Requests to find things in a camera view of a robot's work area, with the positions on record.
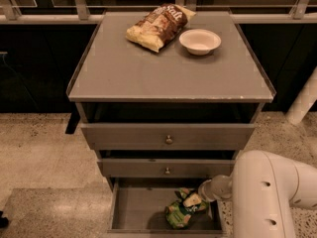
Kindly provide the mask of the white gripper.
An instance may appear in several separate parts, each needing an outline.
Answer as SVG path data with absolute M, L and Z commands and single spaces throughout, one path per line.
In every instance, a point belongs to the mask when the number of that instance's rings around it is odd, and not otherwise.
M 217 175 L 208 179 L 198 187 L 198 193 L 189 194 L 183 201 L 185 207 L 192 207 L 205 201 L 230 200 L 232 198 L 232 178 Z

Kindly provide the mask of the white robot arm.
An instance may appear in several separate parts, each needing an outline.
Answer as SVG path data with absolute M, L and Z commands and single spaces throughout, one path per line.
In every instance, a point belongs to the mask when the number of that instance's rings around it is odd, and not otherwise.
M 248 151 L 230 175 L 202 183 L 187 206 L 231 200 L 233 238 L 295 238 L 290 209 L 317 206 L 317 169 L 266 151 Z

